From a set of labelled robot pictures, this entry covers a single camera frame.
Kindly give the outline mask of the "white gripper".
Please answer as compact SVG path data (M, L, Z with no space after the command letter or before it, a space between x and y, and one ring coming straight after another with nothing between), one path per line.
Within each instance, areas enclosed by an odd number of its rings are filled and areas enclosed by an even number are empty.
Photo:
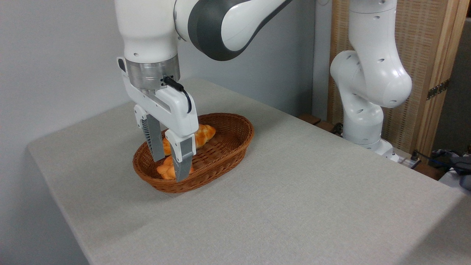
M160 122L168 128L176 182L188 178L196 154L195 133L198 117L195 101L180 91L178 57L157 63L135 63L117 58L128 96L134 107L138 127L143 131L153 160L165 158Z

